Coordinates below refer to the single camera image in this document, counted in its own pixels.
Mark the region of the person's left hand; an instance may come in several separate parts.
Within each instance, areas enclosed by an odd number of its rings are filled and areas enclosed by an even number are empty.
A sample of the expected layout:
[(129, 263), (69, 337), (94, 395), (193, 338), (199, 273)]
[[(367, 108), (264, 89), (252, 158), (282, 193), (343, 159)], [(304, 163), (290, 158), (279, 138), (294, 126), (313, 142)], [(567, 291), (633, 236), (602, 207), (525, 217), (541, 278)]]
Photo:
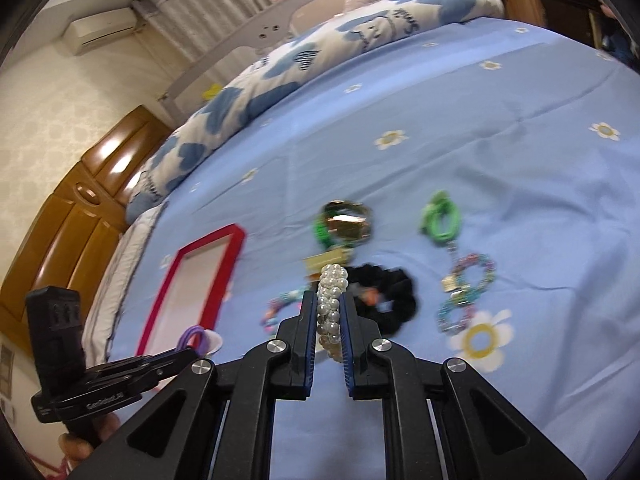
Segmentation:
[[(93, 427), (98, 433), (101, 442), (111, 437), (119, 426), (120, 420), (114, 413), (98, 417), (93, 421)], [(94, 447), (89, 442), (73, 434), (61, 434), (58, 437), (58, 446), (63, 453), (67, 472), (77, 467), (94, 451)]]

